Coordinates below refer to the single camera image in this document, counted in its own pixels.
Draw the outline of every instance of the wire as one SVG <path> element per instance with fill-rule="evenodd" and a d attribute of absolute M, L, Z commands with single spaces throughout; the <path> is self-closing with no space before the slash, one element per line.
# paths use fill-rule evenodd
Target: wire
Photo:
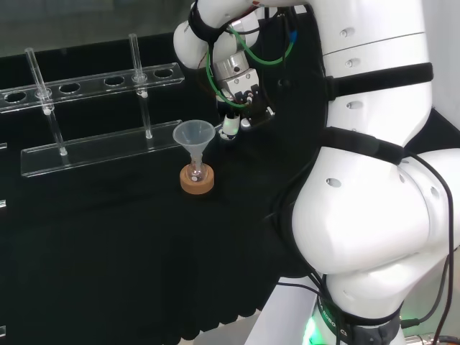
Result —
<path fill-rule="evenodd" d="M 310 15 L 310 21 L 312 23 L 316 23 L 314 13 L 313 11 L 308 12 Z M 322 75 L 319 77 L 324 79 L 324 86 L 326 88 L 326 73 L 325 69 L 323 68 L 323 55 L 321 52 L 321 41 L 319 40 L 319 32 L 318 32 L 318 27 L 314 27 L 312 30 L 309 29 L 304 29 L 305 36 L 307 35 L 307 32 L 313 31 L 316 32 L 316 34 L 312 37 L 313 38 L 313 45 L 318 49 L 318 64 L 320 66 Z M 324 114 L 324 126 L 327 125 L 327 119 L 328 119 L 328 107 L 327 107 L 327 101 L 325 102 L 325 114 Z M 270 209 L 270 214 L 274 215 L 275 217 L 272 218 L 272 226 L 275 229 L 275 231 L 278 233 L 278 236 L 281 238 L 282 242 L 287 246 L 288 249 L 290 249 L 291 252 L 299 252 L 297 246 L 295 243 L 290 238 L 292 236 L 292 229 L 291 229 L 291 235 L 286 234 L 287 230 L 284 230 L 285 227 L 283 226 L 282 222 L 282 211 L 284 209 L 284 204 L 285 201 L 287 200 L 288 196 L 290 193 L 294 190 L 295 186 L 303 179 L 305 176 L 309 175 L 309 172 L 311 171 L 311 168 L 313 166 L 313 163 L 316 161 L 316 158 L 318 157 L 320 149 L 318 148 L 313 155 L 313 159 L 309 162 L 307 162 L 302 169 L 295 174 L 288 182 L 287 185 L 280 191 L 278 194 L 275 196 L 275 199 L 273 203 L 271 204 L 271 209 Z M 307 269 L 308 276 L 312 280 L 312 282 L 318 287 L 318 289 L 329 299 L 331 300 L 331 295 L 328 291 L 327 285 L 325 282 L 321 279 L 319 274 L 315 271 L 315 269 L 310 265 L 310 263 L 301 255 L 297 254 L 295 255 L 295 258 L 300 259 L 305 268 Z M 336 345 L 340 344 L 340 328 L 341 328 L 341 309 L 335 305 L 335 317 L 337 320 L 337 327 L 336 327 Z"/>
<path fill-rule="evenodd" d="M 441 334 L 442 328 L 446 322 L 447 315 L 449 314 L 451 305 L 452 305 L 452 297 L 454 295 L 454 200 L 452 197 L 451 189 L 447 182 L 443 179 L 443 177 L 437 172 L 431 165 L 429 165 L 425 160 L 420 158 L 419 156 L 410 153 L 410 156 L 418 161 L 420 164 L 425 166 L 442 184 L 444 190 L 446 191 L 447 195 L 447 203 L 448 203 L 448 288 L 447 288 L 447 301 L 446 307 L 444 308 L 443 315 L 441 316 L 441 320 L 438 324 L 438 329 L 436 329 L 436 333 L 433 338 L 433 345 L 436 345 L 439 340 L 439 335 Z"/>
<path fill-rule="evenodd" d="M 449 257 L 446 258 L 446 262 L 444 263 L 443 274 L 441 276 L 441 284 L 439 285 L 438 296 L 436 297 L 436 300 L 435 300 L 431 310 L 428 312 L 428 314 L 426 314 L 422 318 L 411 318 L 411 319 L 408 319 L 408 320 L 401 320 L 401 328 L 402 329 L 418 326 L 422 322 L 427 321 L 431 316 L 433 316 L 434 312 L 439 307 L 439 303 L 441 302 L 441 298 L 442 298 L 443 291 L 444 291 L 444 285 L 445 285 L 445 282 L 446 282 L 447 268 L 448 267 L 449 267 Z"/>
<path fill-rule="evenodd" d="M 282 21 L 284 24 L 284 34 L 285 34 L 285 41 L 284 41 L 283 49 L 286 49 L 286 46 L 288 45 L 288 42 L 290 41 L 288 18 L 284 16 L 282 18 Z M 282 56 L 282 68 L 286 70 L 286 54 Z"/>
<path fill-rule="evenodd" d="M 320 292 L 320 291 L 317 291 L 315 289 L 313 289 L 312 287 L 309 287 L 309 286 L 305 286 L 305 285 L 301 285 L 301 284 L 290 284 L 288 282 L 279 282 L 277 283 L 277 285 L 280 285 L 280 286 L 289 286 L 289 287 L 292 287 L 292 288 L 302 288 L 302 289 L 306 289 L 308 291 L 311 291 L 312 293 L 315 293 L 316 295 L 318 295 L 319 297 L 321 298 L 324 298 L 325 300 L 327 300 L 327 298 L 324 297 L 324 295 Z"/>
<path fill-rule="evenodd" d="M 211 47 L 210 49 L 208 49 L 208 58 L 207 58 L 207 61 L 206 61 L 206 74 L 208 75 L 208 79 L 209 79 L 209 83 L 211 84 L 211 87 L 213 88 L 214 92 L 216 93 L 217 96 L 219 96 L 222 101 L 224 101 L 225 103 L 227 103 L 228 105 L 230 106 L 233 106 L 234 108 L 245 108 L 247 106 L 247 104 L 236 104 L 236 103 L 233 103 L 233 102 L 230 102 L 227 97 L 225 97 L 222 92 L 216 87 L 216 85 L 214 85 L 214 81 L 213 81 L 213 77 L 211 75 L 211 68 L 210 68 L 210 64 L 211 64 Z"/>
<path fill-rule="evenodd" d="M 204 59 L 206 58 L 207 56 L 207 52 L 204 53 L 203 55 L 203 58 L 201 59 L 200 63 L 198 64 L 198 67 L 196 68 L 197 70 L 199 70 L 200 66 L 201 66 L 201 63 L 204 61 Z M 200 88 L 207 94 L 209 95 L 210 97 L 212 97 L 213 99 L 216 99 L 216 94 L 212 91 L 212 90 L 209 90 L 208 87 L 206 87 L 202 82 L 201 82 L 201 79 L 200 79 L 200 73 L 196 73 L 196 81 L 198 82 L 198 85 L 200 86 Z"/>
<path fill-rule="evenodd" d="M 270 8 L 264 8 L 264 19 L 268 20 L 270 18 Z M 260 57 L 263 59 L 265 54 L 265 47 L 264 47 L 264 32 L 261 31 L 260 34 Z M 262 68 L 260 71 L 260 89 L 262 90 L 262 95 L 264 96 L 265 100 L 267 100 L 268 105 L 274 112 L 276 112 L 275 105 L 273 104 L 272 100 L 268 96 L 267 89 L 265 88 L 265 69 Z"/>
<path fill-rule="evenodd" d="M 436 301 L 431 308 L 431 310 L 423 316 L 419 321 L 420 323 L 427 321 L 431 316 L 433 316 L 434 312 L 436 309 L 439 307 L 439 303 L 441 302 L 441 297 L 443 295 L 444 291 L 444 284 L 446 282 L 446 276 L 447 276 L 447 268 L 449 267 L 449 257 L 446 258 L 446 262 L 444 263 L 444 268 L 443 268 L 443 274 L 441 276 L 441 284 L 439 285 L 439 291 L 438 291 L 438 296 L 436 297 Z"/>
<path fill-rule="evenodd" d="M 311 32 L 314 34 L 313 42 L 318 50 L 318 61 L 323 72 L 323 76 L 326 77 L 326 66 L 324 65 L 323 52 L 321 49 L 321 35 L 319 33 L 318 22 L 316 21 L 315 12 L 310 4 L 304 5 L 307 11 L 308 18 L 311 22 Z"/>
<path fill-rule="evenodd" d="M 460 338 L 457 338 L 456 336 L 440 336 L 439 341 L 441 343 L 450 343 L 450 344 L 460 345 Z"/>
<path fill-rule="evenodd" d="M 265 27 L 267 27 L 268 24 L 274 22 L 274 20 L 275 20 L 280 14 L 281 14 L 281 12 L 278 10 L 278 11 L 276 11 L 276 13 L 275 13 L 275 15 L 274 15 L 273 17 L 271 17 L 271 18 L 265 17 L 266 22 L 265 22 L 264 24 L 262 24 L 262 25 L 259 25 L 259 27 L 255 28 L 255 29 L 253 29 L 253 30 L 249 30 L 249 31 L 242 31 L 242 32 L 238 31 L 238 33 L 239 33 L 240 35 L 250 35 L 250 34 L 254 34 L 255 32 L 258 32 L 258 31 L 264 29 Z M 225 32 L 228 32 L 229 34 L 232 34 L 232 32 L 231 32 L 229 29 L 226 29 Z"/>
<path fill-rule="evenodd" d="M 320 298 L 324 299 L 327 303 L 328 303 L 328 306 L 331 306 L 333 307 L 334 309 L 336 309 L 336 311 L 339 311 L 340 308 L 337 306 L 337 304 L 335 304 L 331 297 L 325 297 L 323 295 L 323 293 L 321 293 L 320 291 L 317 291 L 309 286 L 305 286 L 305 285 L 301 285 L 301 284 L 291 284 L 291 283 L 288 283 L 288 282 L 278 282 L 277 285 L 279 286 L 288 286 L 288 287 L 292 287 L 292 288 L 302 288 L 302 289 L 305 289 L 305 290 L 308 290 L 308 291 L 311 291 L 312 293 L 315 293 L 316 295 L 318 295 Z M 340 345 L 340 329 L 341 329 L 341 322 L 339 320 L 339 318 L 336 318 L 336 345 Z"/>
<path fill-rule="evenodd" d="M 231 33 L 233 35 L 235 35 L 235 37 L 238 39 L 238 41 L 241 43 L 241 45 L 243 46 L 244 50 L 246 50 L 246 52 L 249 54 L 249 56 L 254 60 L 254 61 L 257 61 L 258 63 L 262 64 L 262 65 L 267 65 L 267 66 L 273 66 L 273 65 L 278 65 L 279 63 L 282 63 L 282 57 L 280 57 L 279 59 L 276 59 L 275 61 L 265 61 L 265 60 L 262 60 L 260 58 L 258 58 L 250 49 L 249 47 L 246 45 L 246 42 L 242 39 L 242 37 L 239 35 L 238 32 L 236 32 L 232 27 L 229 27 L 229 30 L 231 31 Z M 294 47 L 294 41 L 295 40 L 291 40 L 290 44 L 289 44 L 289 47 L 287 48 L 286 50 L 286 53 L 285 53 L 285 58 L 287 58 L 290 54 L 290 52 L 293 50 L 293 47 Z"/>

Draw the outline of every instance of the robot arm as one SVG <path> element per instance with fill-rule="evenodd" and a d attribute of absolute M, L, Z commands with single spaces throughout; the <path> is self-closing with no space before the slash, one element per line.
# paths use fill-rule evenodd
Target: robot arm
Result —
<path fill-rule="evenodd" d="M 257 8 L 254 4 L 256 2 L 247 0 L 199 0 L 196 7 L 195 5 L 192 7 L 193 18 L 198 17 L 200 24 L 212 31 L 221 28 L 232 18 L 239 18 L 251 12 L 231 24 L 237 32 L 248 32 L 259 27 L 257 15 L 252 11 Z M 270 2 L 270 6 L 293 4 L 302 4 L 302 2 L 292 0 Z M 258 35 L 258 32 L 254 32 L 242 35 L 241 38 L 248 47 L 251 47 L 257 41 Z M 204 37 L 202 38 L 197 37 L 196 30 L 189 22 L 182 23 L 175 30 L 175 50 L 179 60 L 187 68 L 198 69 L 206 65 L 208 43 L 205 42 Z M 224 118 L 219 134 L 222 139 L 232 140 L 240 127 L 243 130 L 253 129 L 270 120 L 275 113 L 265 97 L 263 86 L 259 84 L 257 71 L 249 67 L 240 41 L 232 34 L 223 32 L 213 46 L 211 68 L 217 89 L 222 93 L 222 96 L 217 96 L 216 99 L 218 112 Z M 231 103 L 250 105 L 250 107 L 238 109 L 229 106 Z"/>
<path fill-rule="evenodd" d="M 304 3 L 257 2 L 266 6 Z M 310 3 L 318 21 L 327 76 L 342 78 L 429 62 L 421 0 Z M 253 4 L 199 0 L 198 11 L 208 26 L 217 28 Z M 253 14 L 241 23 L 238 31 L 258 25 Z M 247 37 L 248 45 L 256 40 L 257 34 Z M 176 30 L 175 48 L 186 66 L 203 67 L 200 61 L 207 44 L 187 24 Z M 226 62 L 238 51 L 235 37 L 224 33 L 215 46 L 215 63 Z M 229 97 L 236 94 L 238 90 L 230 89 L 225 78 L 220 81 Z M 248 88 L 243 83 L 235 85 L 241 92 Z M 423 128 L 430 111 L 431 83 L 416 83 L 340 96 L 329 103 L 327 126 L 404 147 Z M 458 203 L 460 183 L 455 175 L 460 171 L 460 150 L 428 153 L 425 158 L 448 181 Z M 455 212 L 457 247 L 460 208 L 455 207 Z M 300 253 L 315 269 L 328 274 L 331 297 L 340 309 L 371 321 L 382 320 L 397 312 L 412 287 L 448 254 L 447 218 L 445 192 L 420 163 L 406 159 L 397 166 L 322 147 L 295 204 L 293 234 Z M 321 319 L 318 310 L 315 317 Z M 325 323 L 316 320 L 316 324 L 326 343 L 334 344 Z M 404 343 L 400 331 L 391 345 Z"/>

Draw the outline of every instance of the gray floor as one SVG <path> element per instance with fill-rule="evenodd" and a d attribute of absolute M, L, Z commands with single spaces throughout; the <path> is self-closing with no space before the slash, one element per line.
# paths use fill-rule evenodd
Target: gray floor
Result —
<path fill-rule="evenodd" d="M 192 0 L 0 0 L 0 57 L 172 32 Z"/>

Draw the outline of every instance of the funnel stem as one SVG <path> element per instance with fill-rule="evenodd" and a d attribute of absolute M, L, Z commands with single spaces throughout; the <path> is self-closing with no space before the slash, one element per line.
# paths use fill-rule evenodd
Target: funnel stem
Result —
<path fill-rule="evenodd" d="M 191 156 L 192 157 L 192 165 L 195 165 L 195 169 L 197 171 L 201 171 L 202 167 L 201 165 L 203 164 L 202 158 L 203 155 L 197 155 L 197 156 Z"/>

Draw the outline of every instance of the clear glass tube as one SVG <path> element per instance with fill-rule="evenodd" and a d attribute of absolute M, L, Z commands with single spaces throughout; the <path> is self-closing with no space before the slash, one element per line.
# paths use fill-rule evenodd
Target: clear glass tube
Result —
<path fill-rule="evenodd" d="M 131 56 L 132 56 L 132 63 L 134 66 L 134 75 L 132 76 L 132 80 L 139 85 L 136 89 L 136 93 L 139 97 L 139 105 L 141 107 L 141 114 L 142 114 L 142 122 L 144 122 L 145 128 L 145 137 L 147 139 L 152 138 L 152 130 L 150 125 L 150 113 L 149 113 L 149 101 L 148 97 L 149 94 L 147 89 L 144 87 L 144 83 L 147 80 L 147 76 L 142 72 L 142 63 L 141 63 L 141 55 L 139 52 L 139 43 L 137 41 L 136 34 L 129 35 L 129 43 L 131 45 Z"/>
<path fill-rule="evenodd" d="M 139 105 L 141 107 L 142 121 L 144 122 L 145 137 L 152 138 L 152 126 L 150 124 L 149 99 L 139 95 Z"/>
<path fill-rule="evenodd" d="M 132 63 L 134 65 L 133 81 L 143 83 L 147 80 L 147 76 L 142 72 L 141 55 L 136 34 L 129 35 L 129 43 L 131 44 Z"/>
<path fill-rule="evenodd" d="M 60 155 L 66 156 L 67 150 L 65 149 L 63 136 L 60 133 L 59 124 L 58 124 L 58 121 L 56 120 L 55 111 L 52 110 L 50 115 L 47 115 L 46 118 L 48 119 L 48 123 L 50 124 L 52 136 L 55 138 L 55 142 L 56 142 L 57 148 L 59 149 Z"/>
<path fill-rule="evenodd" d="M 60 155 L 66 156 L 67 150 L 65 149 L 63 136 L 60 132 L 59 124 L 56 120 L 56 115 L 54 112 L 55 106 L 50 98 L 50 93 L 46 89 L 42 73 L 40 72 L 40 67 L 38 66 L 37 58 L 34 54 L 34 50 L 32 48 L 27 48 L 25 52 L 27 56 L 27 62 L 29 63 L 30 70 L 32 71 L 32 76 L 34 77 L 35 84 L 37 85 L 37 97 L 42 102 L 43 113 L 46 115 L 50 124 L 52 136 L 55 138 Z"/>
<path fill-rule="evenodd" d="M 50 94 L 46 89 L 45 82 L 43 81 L 42 73 L 40 72 L 40 67 L 38 67 L 37 58 L 35 57 L 34 50 L 32 48 L 27 48 L 25 50 L 27 56 L 27 62 L 29 63 L 30 70 L 32 71 L 32 77 L 34 78 L 35 85 L 37 86 L 38 92 L 37 97 L 41 100 L 43 105 L 43 111 L 45 108 L 48 109 L 45 113 L 54 109 L 52 104 Z"/>

